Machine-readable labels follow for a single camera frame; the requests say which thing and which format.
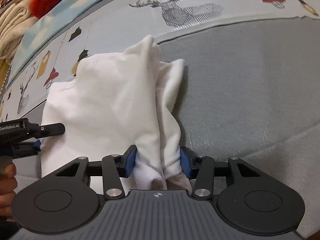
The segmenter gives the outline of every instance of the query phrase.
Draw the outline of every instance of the crosshair logo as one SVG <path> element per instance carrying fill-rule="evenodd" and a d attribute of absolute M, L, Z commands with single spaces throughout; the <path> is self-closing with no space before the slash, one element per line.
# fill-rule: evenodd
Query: crosshair logo
<path fill-rule="evenodd" d="M 160 193 L 160 192 L 154 193 L 153 195 L 154 195 L 156 198 L 160 198 L 160 197 L 163 196 L 163 194 Z"/>

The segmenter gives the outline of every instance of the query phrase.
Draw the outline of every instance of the deer print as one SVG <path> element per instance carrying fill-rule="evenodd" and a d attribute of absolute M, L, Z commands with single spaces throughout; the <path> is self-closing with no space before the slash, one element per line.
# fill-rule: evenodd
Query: deer print
<path fill-rule="evenodd" d="M 206 20 L 220 15 L 223 8 L 220 5 L 207 3 L 204 5 L 181 8 L 176 3 L 180 0 L 138 0 L 136 5 L 129 4 L 131 7 L 140 8 L 150 5 L 152 8 L 161 7 L 162 18 L 168 26 L 178 27 L 183 25 L 194 25 L 205 22 Z"/>
<path fill-rule="evenodd" d="M 35 68 L 34 66 L 32 66 L 32 67 L 33 67 L 33 73 L 29 76 L 27 83 L 25 85 L 23 85 L 23 82 L 22 82 L 22 84 L 20 84 L 21 97 L 20 97 L 19 106 L 18 106 L 18 112 L 17 112 L 18 114 L 21 112 L 21 110 L 26 106 L 26 104 L 29 101 L 29 95 L 24 97 L 24 92 L 26 91 L 30 80 L 32 79 L 36 70 L 38 69 L 38 67 L 37 68 Z"/>

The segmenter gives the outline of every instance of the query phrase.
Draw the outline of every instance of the gray bedsheet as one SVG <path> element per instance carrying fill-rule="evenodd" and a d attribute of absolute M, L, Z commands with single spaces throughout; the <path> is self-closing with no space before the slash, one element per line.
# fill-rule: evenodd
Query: gray bedsheet
<path fill-rule="evenodd" d="M 163 61 L 187 63 L 174 110 L 181 145 L 241 157 L 294 188 L 306 204 L 304 237 L 320 229 L 319 29 L 307 18 L 264 20 L 161 44 Z M 27 117 L 41 122 L 42 110 Z"/>

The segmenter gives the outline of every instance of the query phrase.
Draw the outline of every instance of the metal screw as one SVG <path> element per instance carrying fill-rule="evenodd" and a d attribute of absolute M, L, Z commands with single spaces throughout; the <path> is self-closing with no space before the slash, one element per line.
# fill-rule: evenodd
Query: metal screw
<path fill-rule="evenodd" d="M 195 191 L 195 195 L 198 197 L 207 197 L 210 195 L 210 191 L 205 188 L 199 188 Z"/>
<path fill-rule="evenodd" d="M 110 197 L 118 197 L 122 194 L 122 190 L 118 188 L 111 188 L 111 189 L 108 189 L 106 193 Z"/>

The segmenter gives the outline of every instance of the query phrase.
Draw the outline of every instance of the light blue fabric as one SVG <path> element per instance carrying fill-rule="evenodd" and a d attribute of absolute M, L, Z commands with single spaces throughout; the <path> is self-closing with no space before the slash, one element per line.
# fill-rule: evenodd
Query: light blue fabric
<path fill-rule="evenodd" d="M 56 33 L 100 0 L 62 0 L 29 28 L 11 64 L 7 87 L 31 57 Z"/>

